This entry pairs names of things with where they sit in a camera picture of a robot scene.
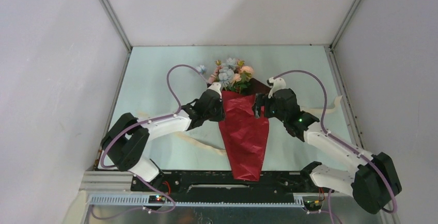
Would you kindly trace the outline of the pink rose stem with blue bud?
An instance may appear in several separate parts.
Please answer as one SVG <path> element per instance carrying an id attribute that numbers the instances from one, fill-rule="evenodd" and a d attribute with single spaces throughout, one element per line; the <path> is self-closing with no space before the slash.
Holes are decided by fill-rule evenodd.
<path id="1" fill-rule="evenodd" d="M 207 72 L 207 67 L 204 65 L 199 65 L 199 66 L 195 67 L 195 69 L 200 75 L 205 75 Z"/>

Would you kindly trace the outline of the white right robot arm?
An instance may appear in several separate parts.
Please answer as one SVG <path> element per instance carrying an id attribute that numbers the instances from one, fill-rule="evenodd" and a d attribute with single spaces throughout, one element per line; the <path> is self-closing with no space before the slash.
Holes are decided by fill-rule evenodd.
<path id="1" fill-rule="evenodd" d="M 400 194 L 402 186 L 392 158 L 352 147 L 323 128 L 319 118 L 300 109 L 291 89 L 273 95 L 258 93 L 252 107 L 256 118 L 276 118 L 287 133 L 342 163 L 335 169 L 312 162 L 300 170 L 300 184 L 307 192 L 327 188 L 352 197 L 366 212 L 376 214 Z"/>

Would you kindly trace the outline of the blue flower stem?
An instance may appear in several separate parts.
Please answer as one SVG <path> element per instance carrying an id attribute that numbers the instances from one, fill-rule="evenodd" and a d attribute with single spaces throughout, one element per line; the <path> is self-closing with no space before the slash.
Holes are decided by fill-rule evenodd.
<path id="1" fill-rule="evenodd" d="M 224 63 L 220 64 L 217 80 L 223 88 L 232 86 L 234 83 L 241 80 L 241 76 L 237 72 L 238 62 L 239 61 L 236 58 L 228 58 Z"/>

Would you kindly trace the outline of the peach rose stem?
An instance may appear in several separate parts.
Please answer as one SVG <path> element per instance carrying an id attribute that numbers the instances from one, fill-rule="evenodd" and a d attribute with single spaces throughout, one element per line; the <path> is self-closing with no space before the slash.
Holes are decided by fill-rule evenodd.
<path id="1" fill-rule="evenodd" d="M 254 69 L 247 66 L 244 60 L 237 59 L 233 71 L 234 75 L 227 89 L 239 94 L 245 94 L 250 86 L 249 81 L 254 76 Z"/>

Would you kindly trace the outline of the red wrapping paper sheet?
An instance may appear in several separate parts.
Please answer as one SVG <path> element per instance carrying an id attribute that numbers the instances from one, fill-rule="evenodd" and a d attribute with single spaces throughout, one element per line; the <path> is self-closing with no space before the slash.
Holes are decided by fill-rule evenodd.
<path id="1" fill-rule="evenodd" d="M 243 93 L 222 91 L 225 120 L 218 127 L 236 180 L 260 180 L 270 125 L 267 118 L 255 118 L 252 107 L 257 93 L 269 91 L 256 79 L 249 80 Z"/>

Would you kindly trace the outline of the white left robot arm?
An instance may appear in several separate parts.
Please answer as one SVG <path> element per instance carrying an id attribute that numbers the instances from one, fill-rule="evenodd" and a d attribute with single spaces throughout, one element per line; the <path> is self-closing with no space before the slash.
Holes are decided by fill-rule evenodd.
<path id="1" fill-rule="evenodd" d="M 203 125 L 206 121 L 220 122 L 225 119 L 221 84 L 210 85 L 200 98 L 183 105 L 175 114 L 167 114 L 139 121 L 131 113 L 123 114 L 101 141 L 101 168 L 127 171 L 150 191 L 163 185 L 160 168 L 143 156 L 147 142 L 175 132 L 185 132 Z"/>

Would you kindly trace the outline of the cream ribbon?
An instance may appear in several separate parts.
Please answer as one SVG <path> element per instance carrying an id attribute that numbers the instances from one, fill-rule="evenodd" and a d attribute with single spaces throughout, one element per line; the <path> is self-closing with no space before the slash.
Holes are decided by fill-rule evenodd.
<path id="1" fill-rule="evenodd" d="M 328 108 L 325 111 L 325 113 L 326 114 L 334 113 L 340 107 L 341 100 L 342 100 L 342 95 L 336 96 L 333 99 L 332 107 Z M 302 111 L 309 112 L 309 113 L 311 113 L 312 115 L 315 115 L 315 116 L 316 115 L 322 115 L 322 112 L 323 112 L 323 108 L 310 108 L 310 107 L 303 107 L 303 106 L 301 106 L 300 109 Z M 201 149 L 204 149 L 204 150 L 208 150 L 208 151 L 214 152 L 214 153 L 216 153 L 218 155 L 221 155 L 221 156 L 225 156 L 226 155 L 226 150 L 225 149 L 216 148 L 216 147 L 211 146 L 209 144 L 203 143 L 200 140 L 197 140 L 197 139 L 195 139 L 195 138 L 193 138 L 193 137 L 191 137 L 189 135 L 184 134 L 183 132 L 175 132 L 175 133 L 172 133 L 171 135 L 174 136 L 174 137 L 177 137 L 177 138 L 179 138 L 181 140 L 184 140 L 185 142 L 187 142 L 187 143 L 189 143 L 189 144 L 191 144 L 191 145 L 193 145 L 195 147 L 198 147 L 198 148 L 201 148 Z"/>

